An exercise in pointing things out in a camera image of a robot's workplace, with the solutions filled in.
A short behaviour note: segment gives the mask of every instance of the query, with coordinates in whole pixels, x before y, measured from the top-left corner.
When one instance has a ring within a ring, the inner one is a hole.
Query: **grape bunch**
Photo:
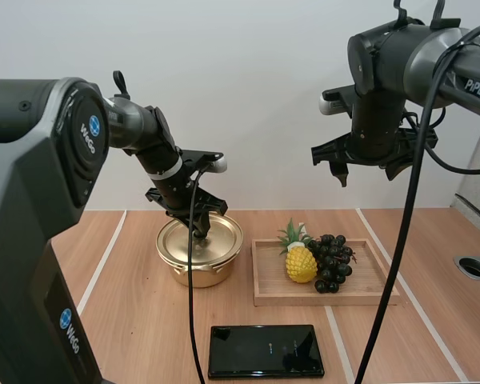
[[[350,260],[356,262],[352,248],[345,246],[346,238],[343,235],[334,237],[324,234],[316,240],[311,240],[307,248],[313,254],[318,267],[318,280],[314,288],[321,294],[339,291],[347,276],[352,275]]]

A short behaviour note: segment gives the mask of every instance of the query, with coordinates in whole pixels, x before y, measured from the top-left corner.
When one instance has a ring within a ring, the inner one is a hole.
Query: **artificial pineapple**
[[[286,272],[294,282],[310,282],[317,274],[317,262],[313,254],[306,248],[312,239],[307,234],[301,234],[304,224],[295,229],[293,220],[288,223],[286,230],[281,230],[286,236],[279,237],[285,248],[281,254],[286,254]]]

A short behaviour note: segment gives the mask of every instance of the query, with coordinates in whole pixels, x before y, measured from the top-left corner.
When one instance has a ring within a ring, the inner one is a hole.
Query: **phone screen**
[[[323,375],[312,325],[211,328],[210,378]]]

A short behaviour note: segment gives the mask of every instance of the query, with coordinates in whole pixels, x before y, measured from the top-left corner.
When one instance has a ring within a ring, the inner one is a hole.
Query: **gold pot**
[[[210,214],[210,231],[204,239],[194,238],[192,286],[204,288],[224,281],[233,270],[243,242],[235,220]],[[169,265],[174,280],[188,286],[188,228],[178,220],[164,225],[157,238],[158,254]]]

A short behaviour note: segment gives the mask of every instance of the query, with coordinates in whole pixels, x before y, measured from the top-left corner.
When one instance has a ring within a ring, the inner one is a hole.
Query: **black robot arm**
[[[104,103],[110,146],[137,157],[155,185],[146,193],[148,200],[159,204],[167,215],[188,227],[194,186],[191,176],[196,171],[224,172],[227,168],[224,154],[178,148],[162,111],[132,102],[121,72],[114,72],[114,80],[121,93]],[[204,238],[210,229],[209,212],[224,215],[227,204],[201,188],[195,200],[194,235]]]
[[[122,76],[116,74],[116,80]],[[148,197],[189,224],[192,173],[221,172],[216,152],[180,150],[162,112],[81,78],[0,80],[0,382],[104,384],[50,239],[82,216],[109,146],[135,155]],[[196,236],[227,205],[198,190]]]
[[[329,162],[342,186],[349,163],[379,166],[389,180],[410,166],[417,134],[400,127],[405,103],[424,106],[444,54],[469,32],[459,24],[460,19],[442,19],[425,26],[399,18],[350,38],[354,84],[324,91],[319,106],[323,114],[348,113],[351,132],[312,148],[313,163]],[[444,77],[434,108],[456,103],[480,115],[480,38],[458,48],[462,50]],[[428,129],[427,145],[434,148],[437,141],[434,129]]]

